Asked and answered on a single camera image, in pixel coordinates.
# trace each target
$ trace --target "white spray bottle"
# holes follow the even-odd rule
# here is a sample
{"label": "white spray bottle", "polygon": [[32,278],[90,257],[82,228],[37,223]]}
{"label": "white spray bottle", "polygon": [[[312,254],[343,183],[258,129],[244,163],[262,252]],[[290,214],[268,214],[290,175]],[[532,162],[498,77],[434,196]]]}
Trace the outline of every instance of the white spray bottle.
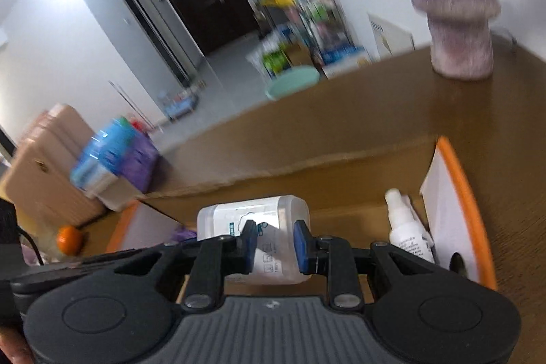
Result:
{"label": "white spray bottle", "polygon": [[385,193],[385,200],[389,208],[389,222],[392,227],[389,235],[390,243],[434,263],[424,227],[413,218],[413,213],[403,202],[400,191],[398,189],[388,190]]}

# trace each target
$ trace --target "black cable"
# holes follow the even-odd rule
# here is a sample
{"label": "black cable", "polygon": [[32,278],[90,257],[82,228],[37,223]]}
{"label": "black cable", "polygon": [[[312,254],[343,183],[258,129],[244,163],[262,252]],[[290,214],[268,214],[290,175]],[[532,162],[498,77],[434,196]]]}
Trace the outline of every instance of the black cable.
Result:
{"label": "black cable", "polygon": [[29,241],[29,243],[31,244],[32,246],[32,249],[34,250],[34,253],[36,253],[36,257],[38,258],[38,262],[41,266],[44,265],[44,260],[42,259],[42,255],[40,255],[40,250],[38,250],[38,246],[36,245],[36,243],[34,242],[34,240],[32,239],[31,235],[29,235],[27,232],[25,232],[22,228],[20,228],[19,226],[17,226],[17,230],[19,232],[19,234],[21,236],[23,236],[24,238],[26,238],[27,241]]}

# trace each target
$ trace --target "gray ribbed panel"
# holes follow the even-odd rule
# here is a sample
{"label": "gray ribbed panel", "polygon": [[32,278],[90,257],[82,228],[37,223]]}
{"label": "gray ribbed panel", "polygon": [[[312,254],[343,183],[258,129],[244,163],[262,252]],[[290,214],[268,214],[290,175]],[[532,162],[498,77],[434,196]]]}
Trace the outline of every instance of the gray ribbed panel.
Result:
{"label": "gray ribbed panel", "polygon": [[184,318],[143,364],[402,364],[357,316],[318,297],[229,297],[219,310]]}

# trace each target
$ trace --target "spray bottle cap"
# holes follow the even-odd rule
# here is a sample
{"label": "spray bottle cap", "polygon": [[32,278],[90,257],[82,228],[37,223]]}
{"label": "spray bottle cap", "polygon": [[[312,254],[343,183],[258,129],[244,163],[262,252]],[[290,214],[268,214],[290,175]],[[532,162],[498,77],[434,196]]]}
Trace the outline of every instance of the spray bottle cap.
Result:
{"label": "spray bottle cap", "polygon": [[385,201],[389,208],[389,222],[392,229],[396,229],[401,225],[414,222],[411,210],[402,200],[402,195],[398,189],[390,189],[385,193]]}

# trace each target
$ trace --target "black circular cover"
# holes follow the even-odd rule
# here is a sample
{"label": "black circular cover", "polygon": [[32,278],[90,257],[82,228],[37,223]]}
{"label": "black circular cover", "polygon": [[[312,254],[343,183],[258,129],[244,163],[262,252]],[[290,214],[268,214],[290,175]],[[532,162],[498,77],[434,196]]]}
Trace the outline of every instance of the black circular cover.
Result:
{"label": "black circular cover", "polygon": [[29,309],[25,336],[40,362],[117,364],[154,349],[169,333],[173,304],[144,277],[107,273],[62,286]]}
{"label": "black circular cover", "polygon": [[519,335],[520,317],[497,292],[449,274],[404,276],[373,307],[383,344],[408,362],[505,362]]}

